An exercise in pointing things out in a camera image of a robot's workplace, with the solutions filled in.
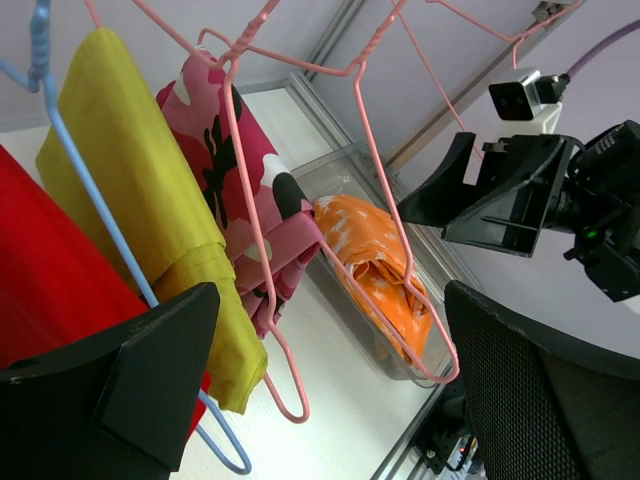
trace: plastic storage box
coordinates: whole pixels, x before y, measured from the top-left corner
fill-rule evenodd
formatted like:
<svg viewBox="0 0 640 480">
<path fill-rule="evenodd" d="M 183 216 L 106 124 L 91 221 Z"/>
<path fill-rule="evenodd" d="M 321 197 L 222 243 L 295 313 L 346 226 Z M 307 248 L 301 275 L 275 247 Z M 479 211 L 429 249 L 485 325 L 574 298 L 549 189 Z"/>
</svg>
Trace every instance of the plastic storage box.
<svg viewBox="0 0 640 480">
<path fill-rule="evenodd" d="M 293 172 L 309 200 L 326 195 L 344 194 L 359 197 L 388 210 L 382 197 L 380 184 L 366 147 L 353 144 L 318 158 Z M 402 188 L 391 179 L 392 189 L 399 200 Z M 412 245 L 415 269 L 423 282 L 440 318 L 446 322 L 443 306 L 444 286 L 452 279 L 460 279 L 477 287 L 477 282 L 462 266 L 455 253 L 439 239 L 431 228 L 405 225 Z M 408 365 L 396 352 L 378 327 L 360 310 L 338 280 L 333 267 L 323 255 L 307 267 L 314 282 L 330 297 L 332 305 L 349 330 L 358 338 L 367 356 L 396 380 L 412 380 L 423 388 L 433 387 L 415 367 Z M 424 350 L 423 362 L 432 372 L 443 373 L 449 366 L 449 357 L 438 329 L 431 329 Z"/>
</svg>

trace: blue hanger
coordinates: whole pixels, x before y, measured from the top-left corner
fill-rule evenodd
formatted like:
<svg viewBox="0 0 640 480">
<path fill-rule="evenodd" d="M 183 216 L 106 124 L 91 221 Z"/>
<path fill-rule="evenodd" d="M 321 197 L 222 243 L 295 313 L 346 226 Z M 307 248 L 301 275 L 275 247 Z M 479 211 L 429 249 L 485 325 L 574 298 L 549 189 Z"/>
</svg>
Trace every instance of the blue hanger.
<svg viewBox="0 0 640 480">
<path fill-rule="evenodd" d="M 93 178 L 91 177 L 91 174 L 89 173 L 84 160 L 82 160 L 82 156 L 76 148 L 76 145 L 73 142 L 73 139 L 71 138 L 71 135 L 69 134 L 64 121 L 62 120 L 62 116 L 58 111 L 58 92 L 56 90 L 55 78 L 53 76 L 53 73 L 51 72 L 51 69 L 49 68 L 49 53 L 51 51 L 51 43 L 49 39 L 50 14 L 51 0 L 37 0 L 36 8 L 33 12 L 33 16 L 31 17 L 31 21 L 29 22 L 29 29 L 31 32 L 31 68 L 29 69 L 29 73 L 27 75 L 24 75 L 17 68 L 7 63 L 7 61 L 1 57 L 0 71 L 6 73 L 14 82 L 32 93 L 37 93 L 40 90 L 40 82 L 42 82 L 44 90 L 44 103 L 47 114 L 49 115 L 49 119 L 51 120 L 51 126 L 58 135 L 60 142 L 67 152 L 67 155 L 69 155 L 71 163 L 76 169 L 80 180 L 82 180 L 82 183 L 84 184 L 89 197 L 98 210 L 100 218 L 102 218 L 102 221 L 107 227 L 109 234 L 118 247 L 122 258 L 131 271 L 133 278 L 138 284 L 138 287 L 140 287 L 142 295 L 144 296 L 149 306 L 155 307 L 158 305 L 158 300 L 156 299 L 156 296 L 153 293 L 149 282 L 147 282 L 147 279 L 142 273 L 142 269 L 138 265 L 138 262 L 136 262 L 136 259 L 133 256 L 133 252 L 131 252 L 129 245 L 127 245 L 122 232 L 118 228 L 118 224 L 113 218 L 109 207 L 107 207 L 107 204 L 102 198 L 102 195 L 98 190 L 98 186 L 93 181 Z M 218 406 L 213 402 L 213 400 L 211 400 L 211 398 L 209 398 L 209 396 L 204 391 L 202 391 L 202 389 L 198 393 L 198 398 L 203 401 L 209 411 L 213 413 L 213 416 L 222 427 L 222 430 L 233 445 L 233 448 L 240 456 L 240 459 L 242 460 L 242 463 L 244 465 L 243 468 L 231 463 L 231 461 L 220 451 L 218 446 L 200 425 L 196 427 L 198 434 L 207 443 L 214 455 L 218 457 L 218 459 L 227 468 L 240 475 L 247 475 L 251 472 L 251 461 L 244 451 L 244 448 L 242 448 L 242 445 L 240 445 L 240 442 L 231 430 L 231 427 L 222 416 L 222 412 L 220 412 Z"/>
</svg>

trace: pink wire hanger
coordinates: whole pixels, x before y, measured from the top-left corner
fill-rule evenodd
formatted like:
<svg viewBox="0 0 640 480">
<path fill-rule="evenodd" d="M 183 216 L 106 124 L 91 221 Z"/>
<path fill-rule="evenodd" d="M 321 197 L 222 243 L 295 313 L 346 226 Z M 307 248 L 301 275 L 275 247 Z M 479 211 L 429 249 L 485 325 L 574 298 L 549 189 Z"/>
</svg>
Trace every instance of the pink wire hanger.
<svg viewBox="0 0 640 480">
<path fill-rule="evenodd" d="M 501 33 L 496 32 L 495 30 L 491 29 L 487 25 L 485 25 L 485 24 L 481 23 L 480 21 L 474 19 L 470 15 L 467 15 L 466 13 L 462 12 L 460 9 L 450 5 L 445 0 L 425 0 L 425 2 L 426 3 L 439 3 L 442 6 L 444 6 L 445 8 L 451 10 L 456 15 L 462 17 L 463 19 L 467 20 L 468 22 L 472 23 L 473 25 L 481 28 L 485 32 L 490 33 L 491 35 L 493 35 L 495 37 L 498 37 L 501 40 L 504 40 L 505 42 L 512 43 L 513 47 L 511 48 L 511 64 L 512 64 L 514 70 L 515 70 L 517 68 L 517 66 L 518 66 L 518 47 L 520 45 L 522 45 L 522 43 L 525 41 L 525 39 L 527 37 L 529 37 L 530 35 L 536 33 L 541 28 L 544 28 L 545 26 L 549 25 L 551 22 L 554 22 L 555 20 L 557 20 L 561 16 L 566 15 L 571 10 L 574 10 L 574 9 L 578 8 L 578 6 L 580 6 L 580 4 L 583 2 L 583 0 L 574 0 L 573 4 L 571 4 L 569 7 L 566 7 L 564 9 L 560 10 L 558 13 L 556 13 L 554 15 L 551 15 L 546 20 L 544 20 L 544 21 L 540 22 L 539 24 L 531 27 L 529 30 L 526 30 L 525 32 L 522 32 L 519 35 L 516 35 L 515 37 L 507 37 L 505 35 L 502 35 Z M 397 0 L 391 0 L 391 3 L 393 5 L 396 5 Z M 466 132 L 467 131 L 467 127 L 465 126 L 464 122 L 462 121 L 462 118 L 460 118 L 460 115 L 458 114 L 457 110 L 455 109 L 455 107 L 451 103 L 451 100 L 449 99 L 449 96 L 445 92 L 444 87 L 442 86 L 442 83 L 440 83 L 440 79 L 436 75 L 436 72 L 433 69 L 433 66 L 431 65 L 431 62 L 429 62 L 429 60 L 427 59 L 427 56 L 425 55 L 424 51 L 422 50 L 422 48 L 418 44 L 418 40 L 416 39 L 416 36 L 413 33 L 413 30 L 411 30 L 411 28 L 409 27 L 409 24 L 407 23 L 407 20 L 405 19 L 404 14 L 402 12 L 399 12 L 398 15 L 400 16 L 400 21 L 402 22 L 402 25 L 403 25 L 404 29 L 407 32 L 407 35 L 409 35 L 409 39 L 411 40 L 411 43 L 413 44 L 416 52 L 420 56 L 420 60 L 422 61 L 423 65 L 425 66 L 425 68 L 429 72 L 429 75 L 431 76 L 431 79 L 433 80 L 433 83 L 436 84 L 436 87 L 438 88 L 438 91 L 440 92 L 440 95 L 442 95 L 442 98 L 444 99 L 445 103 L 447 104 L 447 107 L 451 111 L 451 114 L 453 115 L 453 117 L 456 120 L 457 124 L 460 126 L 460 129 L 462 131 Z M 478 157 L 480 157 L 480 158 L 483 157 L 483 155 L 480 152 L 480 149 L 478 148 L 477 145 L 474 145 L 473 149 L 475 150 L 476 155 L 478 155 Z"/>
<path fill-rule="evenodd" d="M 267 260 L 267 256 L 266 256 L 266 252 L 264 251 L 264 242 L 262 239 L 262 233 L 260 231 L 259 228 L 259 224 L 257 221 L 257 215 L 255 217 L 253 217 L 251 215 L 252 211 L 255 211 L 254 205 L 253 205 L 253 196 L 251 195 L 251 191 L 248 188 L 249 182 L 248 182 L 248 178 L 246 178 L 246 165 L 245 165 L 245 159 L 244 159 L 244 152 L 242 149 L 242 142 L 240 139 L 240 135 L 238 132 L 238 127 L 237 127 L 237 122 L 234 120 L 235 119 L 235 112 L 233 111 L 233 102 L 230 101 L 231 100 L 231 84 L 235 78 L 235 75 L 237 73 L 237 69 L 238 69 L 238 59 L 240 57 L 240 55 L 242 53 L 244 53 L 245 51 L 249 50 L 255 53 L 258 53 L 260 55 L 269 57 L 269 58 L 273 58 L 275 60 L 279 60 L 285 63 L 289 63 L 291 65 L 294 66 L 298 66 L 301 68 L 307 68 L 319 73 L 325 73 L 328 75 L 334 75 L 334 76 L 339 76 L 339 77 L 344 77 L 349 75 L 350 73 L 352 73 L 356 68 L 358 68 L 358 71 L 355 75 L 354 78 L 354 91 L 356 94 L 356 101 L 357 101 L 357 105 L 358 105 L 358 109 L 360 111 L 360 115 L 361 115 L 361 119 L 363 122 L 363 126 L 365 128 L 365 132 L 367 134 L 367 140 L 369 143 L 369 148 L 371 150 L 372 153 L 372 157 L 374 160 L 374 165 L 376 167 L 378 176 L 381 180 L 381 184 L 382 184 L 382 189 L 383 192 L 385 193 L 385 197 L 387 200 L 387 203 L 389 205 L 389 208 L 392 212 L 392 217 L 394 219 L 394 223 L 396 225 L 396 229 L 398 230 L 398 234 L 400 236 L 402 245 L 403 245 L 403 249 L 405 251 L 406 254 L 406 258 L 407 258 L 407 268 L 405 270 L 405 275 L 404 275 L 404 285 L 405 287 L 413 294 L 416 296 L 416 298 L 422 303 L 424 304 L 427 309 L 429 310 L 431 316 L 434 318 L 435 322 L 436 322 L 436 326 L 438 327 L 438 329 L 440 330 L 441 335 L 444 338 L 445 344 L 447 346 L 447 349 L 453 359 L 453 368 L 452 371 L 444 376 L 444 377 L 439 377 L 436 376 L 434 374 L 432 374 L 423 364 L 422 360 L 415 354 L 415 352 L 413 352 L 411 350 L 411 348 L 407 345 L 407 343 L 405 342 L 405 340 L 399 335 L 399 333 L 395 330 L 395 328 L 393 327 L 392 323 L 382 314 L 382 312 L 376 307 L 375 303 L 373 303 L 371 301 L 371 299 L 369 298 L 369 296 L 366 294 L 366 292 L 364 292 L 364 290 L 360 287 L 360 285 L 355 281 L 355 279 L 353 278 L 353 276 L 347 271 L 347 269 L 344 267 L 344 265 L 342 264 L 342 262 L 340 262 L 340 260 L 338 259 L 338 257 L 334 254 L 334 252 L 331 250 L 331 248 L 328 246 L 328 244 L 325 241 L 321 241 L 321 246 L 323 248 L 323 250 L 325 251 L 325 253 L 327 254 L 327 256 L 329 257 L 329 259 L 335 264 L 335 266 L 341 270 L 341 272 L 345 275 L 345 277 L 347 278 L 347 280 L 349 281 L 350 285 L 362 296 L 362 298 L 366 301 L 366 303 L 369 305 L 369 307 L 374 311 L 374 313 L 376 313 L 376 315 L 378 315 L 378 317 L 381 319 L 382 323 L 385 325 L 385 327 L 388 329 L 388 331 L 391 333 L 391 335 L 400 343 L 400 345 L 402 346 L 402 348 L 404 349 L 404 351 L 407 353 L 407 356 L 413 361 L 413 363 L 415 364 L 415 366 L 417 367 L 417 369 L 428 379 L 438 382 L 438 383 L 446 383 L 449 382 L 451 380 L 453 380 L 459 373 L 459 365 L 458 365 L 458 359 L 457 359 L 457 355 L 455 352 L 455 347 L 453 346 L 451 340 L 449 339 L 448 333 L 446 331 L 446 328 L 444 327 L 444 325 L 442 324 L 442 322 L 440 321 L 439 317 L 438 317 L 438 313 L 436 312 L 435 308 L 433 307 L 433 305 L 431 304 L 431 302 L 428 300 L 428 298 L 424 295 L 422 295 L 420 293 L 420 291 L 418 291 L 418 289 L 416 289 L 412 282 L 411 282 L 411 277 L 412 277 L 412 272 L 413 272 L 413 263 L 414 263 L 414 259 L 413 259 L 413 254 L 411 252 L 411 248 L 409 246 L 409 241 L 406 237 L 406 234 L 404 232 L 404 229 L 402 227 L 402 223 L 400 221 L 400 217 L 397 213 L 396 207 L 395 207 L 395 202 L 393 199 L 393 194 L 391 192 L 391 189 L 389 187 L 388 181 L 386 179 L 386 176 L 384 174 L 384 168 L 382 166 L 382 162 L 380 161 L 380 156 L 378 154 L 378 149 L 376 147 L 375 144 L 375 140 L 373 138 L 373 134 L 371 132 L 371 127 L 369 125 L 369 121 L 368 121 L 368 117 L 367 117 L 367 113 L 364 107 L 364 102 L 362 100 L 362 94 L 360 91 L 360 81 L 362 79 L 362 76 L 365 72 L 366 69 L 366 62 L 368 57 L 371 55 L 371 53 L 375 50 L 375 48 L 377 47 L 378 43 L 380 42 L 380 40 L 382 39 L 382 37 L 384 36 L 385 32 L 387 31 L 387 29 L 389 28 L 389 26 L 393 23 L 393 21 L 395 20 L 396 14 L 400 11 L 400 9 L 402 8 L 402 6 L 404 6 L 404 4 L 406 3 L 406 0 L 401 0 L 399 2 L 399 4 L 394 7 L 394 9 L 392 10 L 392 12 L 387 16 L 387 18 L 385 19 L 385 21 L 378 27 L 378 29 L 376 30 L 375 34 L 373 35 L 373 37 L 371 38 L 371 40 L 369 41 L 369 43 L 366 45 L 366 47 L 362 50 L 362 52 L 360 53 L 360 55 L 358 57 L 356 57 L 348 66 L 347 68 L 345 68 L 344 70 L 337 70 L 337 69 L 333 69 L 333 68 L 328 68 L 328 67 L 323 67 L 323 66 L 319 66 L 319 65 L 315 65 L 309 62 L 304 62 L 295 58 L 291 58 L 285 55 L 281 55 L 279 53 L 276 52 L 272 52 L 269 50 L 265 50 L 259 47 L 255 47 L 253 45 L 251 45 L 251 41 L 253 40 L 253 38 L 255 37 L 256 33 L 258 32 L 258 30 L 260 29 L 260 27 L 264 24 L 264 22 L 267 20 L 269 14 L 274 10 L 274 8 L 280 3 L 279 0 L 269 0 L 266 2 L 265 6 L 263 7 L 263 9 L 260 11 L 260 13 L 251 21 L 249 22 L 247 28 L 245 29 L 245 31 L 243 32 L 243 34 L 238 38 L 238 40 L 235 43 L 231 43 L 229 41 L 229 39 L 227 37 L 225 37 L 224 35 L 220 34 L 219 32 L 209 29 L 209 28 L 205 28 L 202 30 L 202 32 L 200 33 L 200 37 L 198 40 L 198 43 L 202 42 L 202 39 L 204 37 L 204 35 L 206 33 L 210 33 L 212 35 L 214 35 L 216 38 L 222 40 L 223 42 L 225 42 L 227 44 L 227 46 L 229 47 L 229 50 L 227 52 L 225 52 L 223 55 L 221 55 L 217 61 L 212 61 L 209 58 L 207 58 L 205 55 L 203 55 L 200 51 L 197 50 L 197 48 L 195 48 L 189 41 L 187 41 L 185 38 L 183 38 L 182 36 L 180 36 L 175 30 L 173 30 L 162 18 L 160 18 L 159 15 L 157 15 L 151 8 L 149 8 L 142 0 L 132 0 L 133 3 L 135 3 L 138 7 L 140 7 L 140 9 L 143 10 L 143 12 L 145 14 L 147 14 L 147 16 L 149 16 L 149 18 L 151 18 L 156 24 L 158 24 L 160 26 L 160 28 L 162 28 L 168 35 L 170 35 L 172 38 L 174 38 L 176 40 L 176 42 L 178 44 L 180 44 L 185 50 L 187 50 L 189 53 L 191 53 L 191 55 L 195 56 L 196 58 L 198 58 L 203 64 L 205 64 L 206 66 L 208 66 L 209 68 L 222 68 L 226 62 L 230 62 L 231 65 L 229 67 L 229 72 L 227 73 L 227 76 L 225 78 L 225 84 L 223 85 L 223 89 L 225 85 L 228 85 L 227 89 L 224 89 L 224 94 L 226 95 L 226 107 L 227 107 L 227 112 L 228 112 L 228 116 L 230 118 L 230 130 L 231 130 L 231 134 L 232 134 L 232 140 L 234 142 L 234 149 L 236 152 L 236 157 L 237 157 L 237 162 L 238 162 L 238 168 L 240 170 L 240 174 L 241 174 L 241 178 L 243 179 L 243 190 L 245 193 L 245 200 L 247 202 L 247 207 L 248 210 L 250 212 L 250 218 L 252 221 L 252 227 L 254 230 L 254 240 L 258 246 L 258 251 L 260 253 L 260 258 L 261 258 L 261 263 L 262 263 L 262 267 L 263 267 L 263 272 L 264 272 L 264 276 L 265 276 L 265 283 L 267 284 L 267 291 L 269 294 L 269 313 L 268 313 L 268 326 L 269 329 L 274 332 L 274 334 L 277 332 L 277 329 L 275 327 L 275 325 L 273 324 L 273 312 L 275 311 L 275 288 L 273 287 L 273 281 L 271 279 L 271 274 L 270 274 L 270 268 L 269 268 L 269 264 L 268 264 L 268 260 Z"/>
<path fill-rule="evenodd" d="M 135 2 L 136 5 L 138 5 L 143 12 L 146 13 L 145 8 L 146 5 L 144 5 L 143 2 Z M 100 21 L 100 17 L 98 15 L 98 12 L 95 8 L 95 5 L 93 4 L 93 0 L 85 0 L 85 4 L 89 10 L 89 14 L 91 15 L 91 18 L 93 20 L 93 22 L 95 23 L 96 27 L 99 28 L 102 26 L 102 22 Z M 159 16 L 157 16 L 155 14 L 155 12 L 150 10 L 149 13 L 149 17 L 156 23 L 158 23 L 158 25 L 160 25 L 163 29 L 163 24 L 164 24 L 164 20 L 162 20 Z M 250 26 L 247 28 L 247 30 L 251 30 L 252 26 L 255 29 L 253 35 L 255 35 L 255 32 L 257 32 L 257 28 L 256 26 L 258 26 L 258 23 L 256 22 L 256 20 L 254 20 Z M 233 45 L 231 44 L 231 42 L 226 38 L 226 37 L 222 37 L 223 41 L 225 43 L 227 43 L 227 45 L 229 45 L 229 47 L 231 47 L 231 51 L 234 51 L 233 49 Z M 194 52 L 196 52 L 198 54 L 198 57 L 202 57 L 201 54 L 199 54 L 195 49 L 193 49 Z M 241 53 L 242 50 L 238 50 L 236 49 L 234 52 L 235 53 L 229 53 L 229 55 L 227 55 L 227 57 L 229 57 L 228 59 L 231 60 L 233 58 L 233 56 L 235 55 L 235 58 L 237 58 L 237 56 L 239 56 L 239 53 Z M 222 63 L 220 63 L 220 67 L 215 67 L 215 66 L 210 66 L 210 68 L 221 68 L 222 65 L 224 65 L 224 63 L 227 61 L 224 58 L 225 56 L 223 55 L 223 57 L 221 57 L 219 59 L 219 61 L 217 63 L 220 63 L 222 61 Z M 223 82 L 223 93 L 225 95 L 225 98 L 227 100 L 227 115 L 230 115 L 233 117 L 233 121 L 230 122 L 229 124 L 229 128 L 231 131 L 231 136 L 234 142 L 234 148 L 236 152 L 236 156 L 238 157 L 238 170 L 240 173 L 240 179 L 242 181 L 242 189 L 243 189 L 243 193 L 244 193 L 244 197 L 245 197 L 245 202 L 247 204 L 247 209 L 249 211 L 249 219 L 251 222 L 251 226 L 254 230 L 254 240 L 256 240 L 256 244 L 258 247 L 258 252 L 260 254 L 260 259 L 261 259 L 261 264 L 262 264 L 262 271 L 263 274 L 265 275 L 265 279 L 266 279 L 266 284 L 267 284 L 267 291 L 268 291 L 268 295 L 269 295 L 269 303 L 268 303 L 268 307 L 267 307 L 267 326 L 269 331 L 271 331 L 271 333 L 273 333 L 276 341 L 278 342 L 278 344 L 280 345 L 280 347 L 282 348 L 284 355 L 287 359 L 287 363 L 289 365 L 289 369 L 291 370 L 291 375 L 293 377 L 294 380 L 294 384 L 296 387 L 296 391 L 298 393 L 298 397 L 300 399 L 300 403 L 302 405 L 302 414 L 300 416 L 296 416 L 293 415 L 284 405 L 284 402 L 282 401 L 282 398 L 280 397 L 280 394 L 278 393 L 278 390 L 276 389 L 275 385 L 273 384 L 273 380 L 271 379 L 270 375 L 267 373 L 264 376 L 264 382 L 267 385 L 267 389 L 269 390 L 271 396 L 274 399 L 274 402 L 276 403 L 276 406 L 278 407 L 278 410 L 280 410 L 280 412 L 291 422 L 293 423 L 304 423 L 306 422 L 310 415 L 311 415 L 311 409 L 309 406 L 309 399 L 307 397 L 307 394 L 305 392 L 304 389 L 304 384 L 302 383 L 302 378 L 300 376 L 300 372 L 298 371 L 298 367 L 296 366 L 296 361 L 295 358 L 293 356 L 293 353 L 291 352 L 291 348 L 289 347 L 289 344 L 287 343 L 286 339 L 284 338 L 284 336 L 282 335 L 282 333 L 280 332 L 280 330 L 275 326 L 274 322 L 273 322 L 273 316 L 275 314 L 275 307 L 276 307 L 276 302 L 275 302 L 275 286 L 273 284 L 273 278 L 272 278 L 272 274 L 271 274 L 271 269 L 269 267 L 269 263 L 268 263 L 268 257 L 266 254 L 266 250 L 264 247 L 264 241 L 262 238 L 262 231 L 260 229 L 260 225 L 259 225 L 259 220 L 258 220 L 258 213 L 256 211 L 256 207 L 255 207 L 255 203 L 253 201 L 253 195 L 251 194 L 251 188 L 250 188 L 250 183 L 249 183 L 249 174 L 247 171 L 247 167 L 246 167 L 246 162 L 244 160 L 244 152 L 242 151 L 242 144 L 240 143 L 240 134 L 239 134 L 239 130 L 238 130 L 238 123 L 235 120 L 235 110 L 234 110 L 234 106 L 233 106 L 233 102 L 229 103 L 229 99 L 232 98 L 231 97 L 231 89 L 232 89 L 232 81 L 233 78 L 235 77 L 235 71 L 237 70 L 237 62 L 233 62 L 231 63 L 231 68 L 230 68 L 230 72 L 229 74 L 227 74 L 227 76 L 225 77 L 225 81 Z"/>
</svg>

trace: yellow cloth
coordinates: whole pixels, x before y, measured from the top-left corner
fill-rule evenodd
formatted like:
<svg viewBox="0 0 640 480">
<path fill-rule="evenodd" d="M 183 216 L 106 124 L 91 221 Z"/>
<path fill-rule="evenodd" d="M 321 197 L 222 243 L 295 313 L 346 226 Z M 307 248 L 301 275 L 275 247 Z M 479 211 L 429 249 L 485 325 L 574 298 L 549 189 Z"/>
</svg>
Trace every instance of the yellow cloth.
<svg viewBox="0 0 640 480">
<path fill-rule="evenodd" d="M 224 237 L 125 44 L 100 28 L 71 63 L 59 108 L 160 302 L 215 282 L 221 305 L 207 370 L 220 407 L 243 413 L 267 354 L 242 307 Z M 133 279 L 50 130 L 36 159 L 47 191 L 133 286 Z"/>
<path fill-rule="evenodd" d="M 391 215 L 364 200 L 346 195 L 320 198 L 315 201 L 314 209 L 316 222 L 331 249 L 407 345 L 418 357 L 422 357 L 432 319 L 427 307 L 404 286 L 407 257 Z M 336 270 L 336 273 L 349 294 L 385 334 L 395 350 L 407 363 L 413 363 L 342 272 Z M 415 274 L 411 283 L 427 296 Z"/>
</svg>

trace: orange cloth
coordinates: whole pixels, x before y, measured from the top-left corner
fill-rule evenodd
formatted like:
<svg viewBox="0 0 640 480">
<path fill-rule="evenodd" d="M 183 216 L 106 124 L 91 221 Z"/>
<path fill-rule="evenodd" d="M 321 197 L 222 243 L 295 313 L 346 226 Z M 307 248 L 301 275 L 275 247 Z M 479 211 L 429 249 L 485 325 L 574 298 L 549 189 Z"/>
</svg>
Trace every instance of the orange cloth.
<svg viewBox="0 0 640 480">
<path fill-rule="evenodd" d="M 314 208 L 316 222 L 331 249 L 411 349 L 422 357 L 432 319 L 427 308 L 404 286 L 406 256 L 391 216 L 364 200 L 346 195 L 320 198 L 315 201 Z M 412 363 L 345 276 L 338 270 L 336 273 L 398 353 L 407 363 Z M 427 295 L 415 274 L 412 283 Z"/>
</svg>

